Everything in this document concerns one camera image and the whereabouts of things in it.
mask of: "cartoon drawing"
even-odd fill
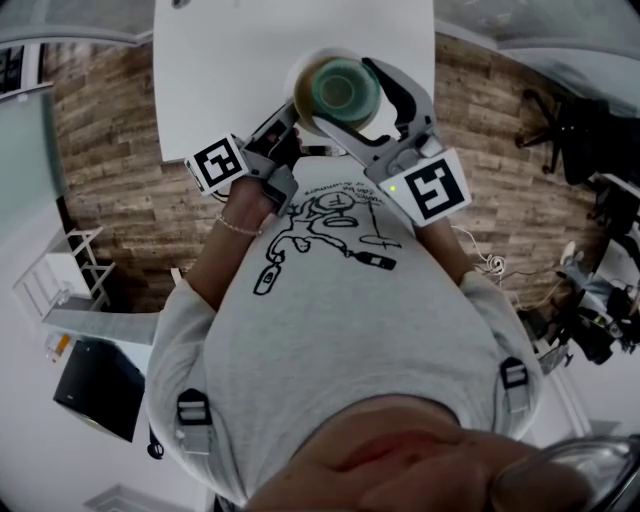
[[[270,264],[260,274],[253,293],[267,295],[271,292],[280,272],[282,272],[286,251],[290,250],[291,245],[298,253],[305,254],[309,252],[314,241],[320,241],[335,247],[345,258],[353,258],[364,265],[393,270],[396,266],[394,259],[370,252],[352,251],[341,239],[326,233],[320,233],[315,229],[318,223],[328,228],[348,229],[358,227],[358,219],[345,214],[356,204],[368,205],[376,231],[375,235],[361,237],[360,241],[362,243],[382,246],[385,250],[387,247],[401,247],[395,240],[380,235],[370,200],[362,203],[356,201],[346,192],[341,191],[328,192],[317,197],[311,197],[302,205],[291,205],[289,207],[288,218],[290,225],[278,233],[269,244],[266,257]]]

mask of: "white cable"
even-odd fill
[[[539,308],[543,304],[545,304],[551,298],[551,296],[553,295],[553,292],[555,292],[563,282],[564,282],[564,280],[558,281],[558,283],[551,289],[551,291],[547,294],[547,296],[544,299],[542,299],[535,306],[532,306],[530,308],[523,308],[520,305],[520,299],[518,299],[518,294],[516,292],[511,292],[511,293],[513,293],[516,296],[516,300],[518,301],[518,309],[520,311],[532,311],[532,310],[534,310],[536,308]]]
[[[466,229],[462,229],[459,226],[451,226],[451,227],[453,229],[457,229],[458,231],[462,231],[469,238],[471,238],[471,241],[473,242],[473,245],[476,248],[476,252],[478,253],[478,256],[480,256],[480,258],[482,258],[482,261],[484,261],[485,264],[487,265],[487,274],[491,274],[492,276],[500,276],[499,285],[502,287],[502,275],[507,270],[507,261],[502,256],[494,256],[493,254],[489,254],[485,258],[484,255],[480,252],[478,243],[476,242],[476,239],[473,237],[471,233],[469,233]]]
[[[505,260],[505,258],[503,258],[502,256],[494,256],[493,254],[489,254],[486,258],[485,256],[480,252],[480,248],[478,247],[478,243],[476,242],[476,239],[473,237],[473,235],[471,233],[469,233],[466,229],[461,228],[460,226],[451,226],[453,229],[457,229],[458,231],[462,231],[463,233],[465,233],[469,238],[471,238],[471,241],[473,242],[473,245],[476,248],[476,252],[478,253],[478,256],[480,256],[480,258],[482,258],[482,261],[485,262],[485,264],[487,265],[487,274],[491,274],[493,276],[498,276],[498,286],[500,286],[500,288],[502,288],[502,276],[504,275],[504,273],[507,270],[507,261]],[[511,293],[513,294],[513,296],[516,298],[516,303],[517,303],[517,309],[518,311],[532,311],[536,308],[539,308],[540,306],[542,306],[543,304],[545,304],[553,295],[553,293],[558,289],[558,287],[562,284],[563,281],[558,282],[552,289],[551,291],[547,294],[547,296],[542,299],[540,302],[538,302],[538,304],[536,304],[535,306],[529,307],[529,308],[523,308],[522,304],[520,304],[520,297],[518,297],[518,294],[516,292],[513,291],[507,291],[505,293]]]

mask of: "hand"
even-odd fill
[[[258,231],[270,213],[275,211],[271,199],[262,193],[262,181],[240,178],[231,185],[231,192],[222,215],[227,222],[249,231]]]

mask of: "gray t-shirt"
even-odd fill
[[[520,436],[541,374],[504,294],[476,272],[458,288],[350,157],[306,158],[295,174],[289,214],[252,244],[219,312],[184,281],[167,301],[147,375],[167,451],[242,505],[319,425],[375,396],[433,400],[462,427]],[[510,356],[529,371],[518,414],[500,379]],[[176,437],[190,387],[210,401],[209,455]]]

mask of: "black monitor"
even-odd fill
[[[53,400],[93,428],[133,441],[144,376],[111,344],[78,341]]]

